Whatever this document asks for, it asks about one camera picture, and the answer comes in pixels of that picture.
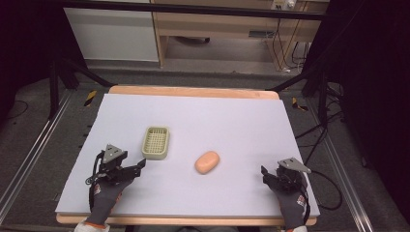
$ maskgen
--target person's left hand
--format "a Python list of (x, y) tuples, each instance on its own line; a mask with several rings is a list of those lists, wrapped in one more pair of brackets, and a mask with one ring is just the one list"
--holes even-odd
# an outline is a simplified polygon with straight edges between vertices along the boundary
[(104, 223), (111, 213), (111, 209), (121, 197), (122, 191), (129, 186), (133, 180), (111, 185), (106, 181), (100, 181), (94, 187), (94, 207), (91, 209), (85, 223), (104, 228)]

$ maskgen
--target gloved hand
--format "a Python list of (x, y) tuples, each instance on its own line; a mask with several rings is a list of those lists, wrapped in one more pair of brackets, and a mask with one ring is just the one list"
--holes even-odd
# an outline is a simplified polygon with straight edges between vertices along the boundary
[(286, 192), (279, 188), (280, 183), (278, 177), (267, 171), (264, 172), (264, 167), (262, 167), (262, 173), (263, 183), (268, 185), (278, 198), (280, 212), (283, 215), (286, 230), (305, 225), (303, 213), (305, 211), (306, 200), (302, 195), (302, 192), (306, 192), (306, 188), (308, 187), (305, 175), (301, 172), (296, 172), (296, 174), (301, 175), (302, 185), (304, 186), (301, 187), (301, 190)]
[(100, 181), (96, 184), (94, 187), (94, 207), (91, 210), (91, 216), (85, 220), (85, 223), (104, 228), (104, 223), (121, 197), (122, 191), (132, 182), (133, 180), (130, 180), (111, 185), (106, 181)]

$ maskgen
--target wall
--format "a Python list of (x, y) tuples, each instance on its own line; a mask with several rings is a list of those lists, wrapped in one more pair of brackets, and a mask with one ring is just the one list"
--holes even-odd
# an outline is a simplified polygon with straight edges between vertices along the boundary
[(87, 9), (65, 12), (86, 60), (159, 61), (151, 13)]

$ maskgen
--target orange soap bar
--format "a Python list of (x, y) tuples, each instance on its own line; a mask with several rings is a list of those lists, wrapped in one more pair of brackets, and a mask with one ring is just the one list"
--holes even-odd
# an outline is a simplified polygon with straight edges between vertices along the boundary
[(216, 152), (207, 152), (195, 162), (195, 168), (199, 173), (206, 174), (219, 162), (220, 156)]

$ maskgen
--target floor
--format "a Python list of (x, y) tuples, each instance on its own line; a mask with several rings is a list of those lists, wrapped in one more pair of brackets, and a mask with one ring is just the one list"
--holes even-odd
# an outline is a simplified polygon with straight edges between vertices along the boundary
[[(159, 67), (122, 67), (126, 70), (114, 71), (113, 67), (99, 67), (93, 70), (101, 77), (123, 84), (169, 85), (169, 86), (200, 86), (221, 88), (250, 88), (266, 89), (274, 87), (301, 71), (298, 60), (292, 63), (289, 57), (287, 63), (292, 65), (289, 72), (277, 71), (272, 64), (270, 54), (265, 49), (263, 40), (221, 40), (211, 39), (209, 43), (203, 40), (186, 38), (172, 38), (165, 59), (165, 65)], [(304, 47), (298, 47), (295, 57), (302, 56)], [(95, 119), (99, 102), (103, 93), (107, 91), (90, 79), (79, 76), (80, 87), (71, 93), (72, 99), (67, 105), (64, 115), (53, 134), (46, 137), (46, 146), (37, 148), (39, 154), (33, 159), (33, 166), (22, 180), (19, 195), (13, 199), (6, 215), (0, 217), (1, 229), (6, 227), (20, 231), (69, 231), (70, 226), (58, 224), (55, 221), (55, 206), (58, 194), (64, 187), (65, 180), (75, 163), (81, 145), (86, 139), (93, 120)], [(11, 118), (5, 122), (0, 130), (0, 148), (13, 154), (13, 159), (7, 159), (2, 153), (1, 160), (7, 168), (0, 169), (3, 181), (0, 193), (8, 191), (8, 184), (15, 177), (18, 168), (38, 139), (48, 113), (47, 81), (22, 88), (16, 96), (17, 102), (10, 112)], [(300, 90), (304, 82), (301, 81), (279, 93), (284, 101), (286, 111), (296, 134), (314, 127), (316, 98), (305, 99)], [(84, 107), (83, 102), (90, 90), (98, 90), (94, 103)], [(61, 88), (61, 99), (67, 93)], [(301, 107), (295, 107), (294, 98)], [(329, 115), (335, 114), (329, 125), (327, 137), (317, 147), (311, 158), (311, 168), (326, 173), (332, 180), (340, 183), (340, 170), (336, 170), (333, 157), (343, 163), (344, 171), (350, 177), (349, 183), (354, 192), (348, 192), (343, 197), (340, 208), (335, 211), (321, 210), (321, 216), (316, 225), (309, 231), (410, 231), (410, 226), (400, 216), (395, 203), (384, 190), (377, 173), (361, 166), (360, 154), (355, 147), (349, 130), (342, 121), (342, 115), (337, 103), (329, 105)], [(309, 136), (297, 140), (300, 152), (305, 159), (311, 145), (320, 136), (316, 130)], [(311, 176), (312, 186), (317, 199), (323, 206), (335, 206), (338, 202), (336, 189), (320, 176)], [(351, 190), (339, 184), (343, 193)], [(370, 229), (360, 228), (355, 221), (357, 205), (351, 205), (349, 197), (357, 195), (360, 199), (360, 209), (366, 212), (370, 221)], [(276, 228), (260, 228), (261, 231), (276, 231)]]

